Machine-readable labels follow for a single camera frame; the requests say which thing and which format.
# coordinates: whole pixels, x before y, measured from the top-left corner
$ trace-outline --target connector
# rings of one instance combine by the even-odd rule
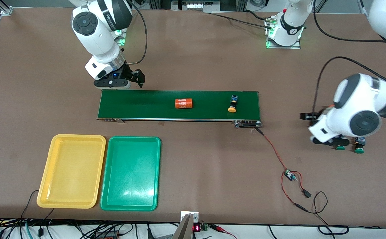
[[[40,237],[40,236],[42,236],[42,235],[44,235],[44,229],[40,228],[40,229],[38,229],[38,231],[37,231],[37,236]]]
[[[306,197],[311,197],[311,193],[310,192],[308,192],[307,190],[305,190],[305,189],[303,189],[302,190],[302,193],[304,194],[304,196],[306,196]]]
[[[297,207],[297,208],[303,210],[304,212],[309,213],[309,211],[308,211],[307,209],[305,209],[305,207],[299,205],[298,203],[293,203],[293,205],[295,205],[295,207]]]
[[[209,228],[216,230],[217,232],[220,232],[220,233],[223,233],[223,231],[224,231],[224,229],[222,229],[222,227],[219,227],[215,224],[209,224],[208,223],[208,226],[209,226]]]
[[[147,239],[155,239],[155,237],[153,236],[153,233],[152,233],[152,230],[150,228],[147,228]]]
[[[292,173],[292,171],[290,171],[290,169],[286,169],[286,171],[284,171],[284,175],[287,177],[287,179],[289,179],[290,181],[293,181],[293,180],[296,180],[296,176],[294,173]]]
[[[268,22],[268,23],[277,23],[277,19],[276,18],[265,18],[265,21]]]

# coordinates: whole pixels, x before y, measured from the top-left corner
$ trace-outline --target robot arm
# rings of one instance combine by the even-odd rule
[[[369,21],[372,28],[386,38],[386,0],[373,2]],[[314,143],[329,142],[340,135],[372,135],[379,130],[381,117],[386,118],[386,81],[355,74],[339,84],[333,103],[309,127]]]
[[[125,0],[96,0],[73,10],[72,29],[93,55],[85,69],[95,80],[124,65],[125,58],[111,32],[127,28],[131,19]]]
[[[279,12],[273,31],[268,35],[281,46],[291,46],[301,37],[305,20],[311,12],[311,0],[289,0],[286,12]]]

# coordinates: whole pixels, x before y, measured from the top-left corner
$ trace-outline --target cable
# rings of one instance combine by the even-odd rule
[[[34,194],[34,192],[38,192],[38,190],[34,190],[31,192],[31,195],[29,196],[29,199],[28,199],[28,203],[26,204],[25,209],[23,209],[23,212],[20,215],[20,219],[23,219],[23,214],[25,213],[26,209],[28,208],[29,202],[31,201],[31,198],[32,198],[32,195]]]
[[[34,239],[34,238],[32,238],[31,232],[29,231],[27,220],[25,221],[25,228],[26,228],[26,232],[28,233],[29,239]]]
[[[47,217],[49,217],[53,212],[54,212],[54,209],[52,209],[51,212],[46,217],[44,217],[44,219],[41,221],[40,228],[38,229],[38,232],[37,232],[37,235],[40,239],[41,239],[41,236],[43,235],[43,230],[41,227],[42,227],[44,221],[47,219]]]
[[[46,229],[47,229],[47,232],[48,232],[48,235],[50,236],[50,238],[54,239],[52,234],[50,233],[50,230],[48,229],[48,224],[46,224]]]
[[[137,12],[139,13],[140,17],[141,17],[141,20],[143,20],[143,24],[144,24],[144,32],[146,33],[146,45],[144,47],[144,53],[143,53],[143,56],[141,57],[141,59],[137,62],[131,62],[131,63],[126,63],[126,65],[136,65],[138,63],[140,63],[141,61],[143,61],[144,57],[146,56],[146,52],[147,52],[147,41],[148,41],[148,37],[147,37],[147,26],[146,26],[146,21],[144,20],[144,17],[143,17],[143,14],[141,14],[140,12],[140,9],[135,6],[133,4],[133,2],[131,2],[131,0],[127,0],[128,3],[130,3],[136,10]]]
[[[213,16],[219,16],[219,17],[221,17],[221,18],[227,18],[227,19],[229,19],[229,20],[237,21],[237,22],[240,22],[240,23],[249,24],[249,25],[252,25],[252,26],[259,26],[259,27],[271,29],[270,26],[264,26],[264,25],[260,25],[260,24],[255,24],[255,23],[245,22],[245,21],[242,21],[242,20],[239,20],[239,19],[230,18],[230,17],[226,17],[226,16],[223,16],[223,15],[218,15],[218,14],[212,14],[212,13],[209,13],[209,14],[211,14],[211,15],[213,15]]]
[[[243,12],[249,12],[251,13],[255,18],[258,18],[259,20],[263,20],[265,21],[266,18],[260,18],[257,14],[255,14],[255,12],[252,12],[251,10],[244,10]]]
[[[330,37],[330,38],[334,38],[334,39],[337,39],[337,40],[341,40],[341,41],[347,41],[347,42],[381,42],[381,43],[386,43],[386,41],[382,41],[382,40],[358,40],[358,39],[347,39],[347,38],[340,38],[340,37],[336,37],[336,36],[333,36],[333,35],[330,35],[329,33],[325,32],[319,25],[319,23],[317,22],[317,18],[316,18],[316,8],[313,7],[313,17],[314,17],[314,22],[316,23],[316,26],[317,28],[319,29],[319,31],[321,31],[324,35]]]
[[[228,234],[228,235],[234,237],[235,239],[237,239],[237,237],[236,237],[235,235],[229,233],[228,231],[224,230],[224,229],[223,229],[222,227],[220,227],[220,226],[217,226],[217,225],[211,224],[211,223],[208,223],[208,226],[209,226],[209,228],[211,228],[211,229],[213,229],[213,230],[216,230],[216,231],[219,232],[219,233],[225,233],[225,234]]]
[[[230,236],[232,236],[232,237],[234,237],[235,239],[237,239],[237,237],[236,237],[235,235],[233,235],[233,234],[231,234],[231,233],[229,233],[229,232],[227,232],[227,231],[224,231],[223,233],[229,234]]]
[[[327,196],[326,196],[326,194],[325,194],[323,191],[319,191],[319,192],[317,192],[317,193],[314,195],[314,198],[313,198],[314,212],[312,212],[312,211],[310,212],[310,211],[307,210],[305,207],[299,205],[298,203],[295,203],[295,202],[289,197],[289,195],[287,194],[286,190],[284,189],[284,185],[283,185],[283,178],[284,178],[284,176],[288,177],[288,176],[286,175],[286,172],[287,172],[288,169],[287,169],[287,167],[284,165],[283,161],[281,160],[280,155],[278,154],[278,152],[277,152],[275,146],[272,144],[272,142],[270,141],[270,139],[269,139],[269,138],[268,138],[268,137],[267,137],[267,136],[266,136],[259,128],[255,127],[255,129],[256,129],[262,136],[264,136],[265,139],[270,143],[270,145],[271,145],[271,147],[273,148],[273,150],[274,150],[274,152],[275,152],[277,158],[279,159],[280,163],[281,163],[281,164],[283,165],[283,167],[284,167],[284,171],[283,171],[283,173],[281,174],[281,177],[280,177],[280,185],[281,185],[281,189],[282,189],[284,195],[287,197],[287,199],[288,199],[295,207],[297,207],[297,208],[303,210],[304,212],[316,215],[316,216],[317,216],[317,217],[325,224],[325,225],[319,225],[319,227],[318,227],[319,232],[321,232],[322,234],[324,234],[324,235],[330,235],[330,236],[332,236],[333,238],[335,238],[335,235],[345,235],[345,234],[347,234],[347,233],[349,232],[349,227],[343,227],[343,228],[346,228],[346,231],[345,231],[345,232],[342,232],[342,233],[333,233],[333,232],[330,230],[330,228],[329,228],[328,226],[331,226],[331,227],[338,227],[338,226],[332,226],[332,225],[327,224],[326,221],[319,215],[319,213],[323,212],[323,210],[326,208],[327,203],[328,203]],[[301,174],[300,172],[298,172],[298,171],[289,171],[289,172],[290,172],[290,173],[293,173],[293,174],[298,174],[298,175],[299,175],[299,187],[300,187],[300,189],[302,190],[302,192],[303,192],[303,194],[305,195],[305,197],[311,197],[311,194],[310,194],[307,190],[305,190],[305,189],[304,189],[304,186],[302,185],[302,179],[303,179],[302,174]],[[325,202],[325,205],[322,207],[322,209],[319,210],[319,211],[317,211],[317,207],[316,207],[316,198],[319,196],[319,194],[323,194],[323,195],[325,196],[326,202]],[[329,233],[324,233],[324,232],[322,232],[321,229],[320,229],[320,227],[325,227],[325,228],[327,228],[327,230],[329,231]]]
[[[274,237],[274,239],[277,239],[277,237],[275,237],[275,235],[274,235],[274,233],[273,233],[273,231],[272,231],[272,229],[271,229],[271,226],[270,226],[270,225],[268,225],[268,228],[270,229],[270,233],[271,233],[271,235]]]
[[[280,155],[278,154],[276,148],[274,147],[274,145],[272,144],[272,142],[270,141],[270,139],[267,138],[267,136],[266,136],[259,128],[255,127],[255,129],[256,129],[262,136],[264,136],[265,139],[270,143],[271,147],[273,148],[273,151],[274,151],[275,155],[277,156],[277,158],[278,158],[278,160],[280,161],[281,165],[283,165],[284,170],[287,170],[286,165],[284,165],[283,160],[281,159]]]
[[[125,235],[125,234],[128,234],[130,231],[132,231],[132,230],[134,229],[134,226],[133,226],[132,224],[130,224],[130,225],[131,225],[131,229],[128,230],[126,233],[120,234],[119,231],[120,231],[120,229],[121,229],[121,227],[122,227],[123,225],[124,225],[124,224],[122,224],[122,225],[119,227],[119,229],[118,229],[118,236],[123,236],[123,235]]]
[[[152,229],[150,229],[150,224],[147,223],[147,239],[155,239],[152,233]]]

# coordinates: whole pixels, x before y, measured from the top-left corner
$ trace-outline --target metal bracket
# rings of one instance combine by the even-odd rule
[[[199,222],[199,212],[181,212],[181,222],[172,239],[192,239],[195,222]]]
[[[11,15],[11,13],[13,12],[13,7],[12,6],[8,6],[8,7],[9,7],[8,12],[1,11],[0,15],[2,15],[2,16],[9,16],[9,15]]]
[[[234,128],[255,128],[262,127],[261,121],[251,121],[251,120],[235,120],[233,121]]]
[[[186,214],[193,214],[193,219],[194,219],[193,222],[194,223],[198,223],[199,222],[199,212],[190,212],[190,211],[183,211],[183,212],[181,212],[180,221],[182,221],[184,219]]]
[[[299,38],[296,40],[295,44],[291,46],[281,46],[275,43],[275,41],[271,38],[269,38],[269,35],[272,35],[274,32],[274,27],[277,25],[277,20],[275,19],[275,16],[271,16],[271,18],[268,18],[268,20],[264,21],[265,26],[270,26],[272,29],[265,29],[265,42],[266,42],[266,48],[267,49],[300,49],[301,44],[299,43],[299,38],[301,38],[301,34],[299,34]]]

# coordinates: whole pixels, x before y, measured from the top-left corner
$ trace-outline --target brown table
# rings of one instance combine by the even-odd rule
[[[38,189],[50,141],[59,133],[158,136],[162,139],[158,207],[149,213],[56,209],[51,218],[178,221],[183,210],[219,223],[320,224],[294,207],[280,189],[283,171],[269,143],[253,129],[228,123],[96,120],[100,91],[84,69],[90,54],[70,28],[71,9],[15,9],[0,22],[0,217],[18,218]],[[247,13],[231,17],[260,23]],[[386,75],[386,45],[342,42],[320,33],[311,17],[301,50],[265,48],[259,27],[230,23],[200,12],[144,11],[149,49],[138,66],[145,90],[260,92],[262,130],[285,164],[304,175],[313,194],[329,204],[329,224],[386,226],[386,120],[368,139],[366,153],[336,151],[308,139],[307,122],[316,77],[330,57],[349,56]],[[319,15],[327,32],[379,39],[364,15]],[[139,16],[128,30],[128,61],[140,58],[144,29]],[[363,69],[337,60],[325,71],[318,107],[331,103],[337,84]],[[297,183],[292,199],[311,210]],[[49,209],[32,200],[26,217]]]

